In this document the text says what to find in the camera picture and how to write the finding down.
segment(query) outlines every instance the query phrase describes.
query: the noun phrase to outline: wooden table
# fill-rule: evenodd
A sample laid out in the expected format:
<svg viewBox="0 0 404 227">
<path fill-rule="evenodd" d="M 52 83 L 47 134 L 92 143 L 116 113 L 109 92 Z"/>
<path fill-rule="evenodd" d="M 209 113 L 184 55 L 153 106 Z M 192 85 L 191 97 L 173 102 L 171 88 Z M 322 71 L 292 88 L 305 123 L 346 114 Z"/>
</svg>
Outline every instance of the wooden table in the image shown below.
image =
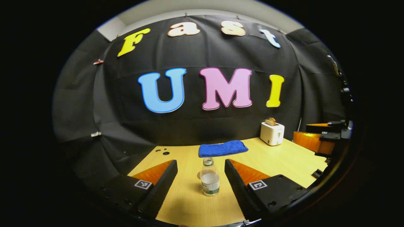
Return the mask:
<svg viewBox="0 0 404 227">
<path fill-rule="evenodd" d="M 197 178 L 203 159 L 198 156 L 199 145 L 157 146 L 128 176 L 172 159 L 177 160 L 177 176 L 156 219 L 176 225 L 207 227 L 245 220 L 224 173 L 225 159 L 233 159 L 269 176 L 283 174 L 306 188 L 315 181 L 311 174 L 317 169 L 324 171 L 327 167 L 326 158 L 315 156 L 314 152 L 286 139 L 274 147 L 260 138 L 242 142 L 249 149 L 247 152 L 213 158 L 220 171 L 220 192 L 214 197 L 203 194 L 200 179 Z"/>
</svg>

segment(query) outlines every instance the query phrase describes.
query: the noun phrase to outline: letter m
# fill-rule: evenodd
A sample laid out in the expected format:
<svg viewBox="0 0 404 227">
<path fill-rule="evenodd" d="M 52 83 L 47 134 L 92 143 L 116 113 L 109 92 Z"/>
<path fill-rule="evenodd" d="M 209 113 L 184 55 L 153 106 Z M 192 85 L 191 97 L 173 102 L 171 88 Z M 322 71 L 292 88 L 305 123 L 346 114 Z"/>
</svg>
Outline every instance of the letter m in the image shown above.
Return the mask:
<svg viewBox="0 0 404 227">
<path fill-rule="evenodd" d="M 236 99 L 233 102 L 234 107 L 248 107 L 252 105 L 250 99 L 251 70 L 244 68 L 236 69 L 230 83 L 227 82 L 218 68 L 204 68 L 199 74 L 205 77 L 206 102 L 202 105 L 204 110 L 213 110 L 220 107 L 220 103 L 216 101 L 216 93 L 225 107 L 230 105 L 234 94 L 236 94 Z"/>
</svg>

